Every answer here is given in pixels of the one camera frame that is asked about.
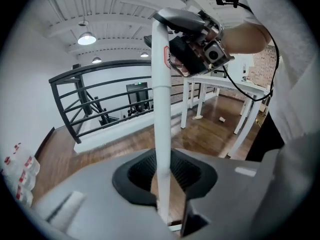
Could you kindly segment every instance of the ceiling light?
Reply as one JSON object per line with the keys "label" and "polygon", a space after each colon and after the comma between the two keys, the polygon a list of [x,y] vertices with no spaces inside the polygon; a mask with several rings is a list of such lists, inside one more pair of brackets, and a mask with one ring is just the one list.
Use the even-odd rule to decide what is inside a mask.
{"label": "ceiling light", "polygon": [[97,39],[91,32],[85,32],[80,35],[78,39],[78,44],[82,46],[87,46],[93,44]]}
{"label": "ceiling light", "polygon": [[80,27],[88,26],[88,25],[89,25],[89,21],[87,21],[86,19],[83,19],[83,20],[81,20],[81,21],[78,23],[78,25],[79,25]]}
{"label": "ceiling light", "polygon": [[143,53],[141,53],[140,57],[146,58],[146,57],[149,57],[149,54],[146,52],[143,52]]}
{"label": "ceiling light", "polygon": [[102,60],[99,57],[94,57],[92,63],[100,63]]}

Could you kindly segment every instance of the white pole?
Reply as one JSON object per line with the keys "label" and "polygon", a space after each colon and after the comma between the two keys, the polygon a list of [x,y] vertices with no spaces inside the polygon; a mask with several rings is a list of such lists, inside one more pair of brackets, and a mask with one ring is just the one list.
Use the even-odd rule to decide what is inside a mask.
{"label": "white pole", "polygon": [[151,79],[154,108],[154,139],[159,193],[159,213],[168,223],[171,158],[171,66],[168,29],[157,20],[152,23]]}

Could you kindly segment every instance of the table leg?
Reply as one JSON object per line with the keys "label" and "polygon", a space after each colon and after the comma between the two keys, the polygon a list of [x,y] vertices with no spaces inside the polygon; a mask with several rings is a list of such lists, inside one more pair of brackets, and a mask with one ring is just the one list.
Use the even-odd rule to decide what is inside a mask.
{"label": "table leg", "polygon": [[201,84],[200,89],[200,98],[198,102],[198,109],[196,111],[196,116],[199,117],[201,115],[202,103],[205,101],[205,93],[204,90],[206,89],[206,85],[204,83]]}
{"label": "table leg", "polygon": [[240,112],[240,116],[242,116],[242,114],[243,114],[243,112],[244,112],[244,110],[245,110],[245,107],[246,107],[246,105],[247,105],[248,99],[249,99],[249,98],[246,97],[245,100],[244,100],[244,103],[243,103],[243,105],[242,105],[242,109],[241,109],[241,112]]}
{"label": "table leg", "polygon": [[192,109],[194,107],[194,95],[195,95],[195,83],[191,83],[191,94],[190,94],[190,105],[189,108]]}
{"label": "table leg", "polygon": [[234,134],[238,134],[238,132],[241,129],[246,117],[248,116],[248,113],[249,113],[249,110],[250,110],[250,107],[251,107],[251,104],[252,104],[252,99],[246,98],[244,103],[246,103],[246,104],[245,104],[245,106],[243,106],[244,109],[242,107],[243,113],[241,114],[240,121],[239,121],[238,125],[236,126],[236,128],[235,128],[235,130],[233,132]]}
{"label": "table leg", "polygon": [[251,110],[251,113],[249,114],[248,119],[246,120],[246,123],[242,129],[242,131],[240,132],[238,138],[236,139],[235,143],[233,144],[232,148],[230,149],[228,156],[232,157],[235,155],[237,149],[240,147],[240,145],[242,144],[242,142],[244,142],[245,138],[247,137],[252,125],[254,124],[257,114],[259,112],[259,108],[260,108],[260,104],[261,104],[261,100],[260,101],[256,101],[253,103],[253,107]]}
{"label": "table leg", "polygon": [[181,114],[181,128],[186,127],[187,113],[188,113],[188,99],[189,99],[189,82],[186,78],[183,79],[183,98],[182,98],[182,114]]}
{"label": "table leg", "polygon": [[207,85],[204,84],[204,87],[203,87],[203,100],[202,100],[202,102],[205,102],[205,100],[206,100],[206,94],[207,94]]}

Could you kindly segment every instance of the wooden floor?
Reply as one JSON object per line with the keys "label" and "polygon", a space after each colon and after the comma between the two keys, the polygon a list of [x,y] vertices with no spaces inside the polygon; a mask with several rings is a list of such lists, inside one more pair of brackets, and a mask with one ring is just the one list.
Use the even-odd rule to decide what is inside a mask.
{"label": "wooden floor", "polygon": [[[197,113],[197,107],[188,111],[185,129],[180,128],[181,116],[176,116],[171,121],[172,147],[224,158],[237,138],[233,132],[240,120],[239,113],[242,105],[243,103],[237,100],[221,96],[214,97],[203,105],[202,119],[192,120]],[[225,122],[220,122],[219,117],[225,118]],[[246,158],[259,129],[255,122],[234,159]],[[154,148],[154,128],[149,126],[85,154],[77,155],[74,145],[75,141],[65,127],[55,130],[50,137],[38,159],[41,168],[36,177],[36,186],[32,191],[33,203],[68,176],[87,165],[124,156],[134,151]],[[173,177],[171,178],[170,216],[175,221],[182,218],[185,197],[178,183]],[[152,182],[152,192],[157,195],[156,180]]]}

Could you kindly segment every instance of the brick wall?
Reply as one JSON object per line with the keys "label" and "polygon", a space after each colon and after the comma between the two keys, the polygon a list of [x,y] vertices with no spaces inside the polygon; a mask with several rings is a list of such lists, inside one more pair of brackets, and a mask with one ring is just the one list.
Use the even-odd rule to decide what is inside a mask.
{"label": "brick wall", "polygon": [[[171,69],[171,75],[172,76],[173,75],[178,75],[178,73],[174,69]],[[171,78],[171,83],[172,83],[172,85],[183,84],[184,83],[184,79],[183,79],[183,77],[172,77]],[[199,93],[199,91],[197,90],[197,89],[199,89],[199,84],[198,83],[196,83],[194,85],[194,89],[195,89],[194,95],[198,96],[198,93]],[[206,92],[208,93],[208,92],[210,92],[212,90],[213,90],[213,87],[208,87],[206,89]],[[174,87],[171,88],[171,93],[172,94],[182,93],[183,91],[184,91],[184,86],[183,85],[174,86]],[[190,94],[191,94],[190,91],[191,91],[191,84],[189,85],[189,98],[190,98]],[[171,103],[177,102],[177,101],[181,101],[182,98],[183,98],[182,94],[171,96]]]}
{"label": "brick wall", "polygon": [[[271,84],[277,62],[276,49],[268,45],[262,52],[253,54],[254,66],[249,67],[248,80],[255,85],[267,87]],[[220,89],[220,94],[244,101],[245,96],[237,90]]]}

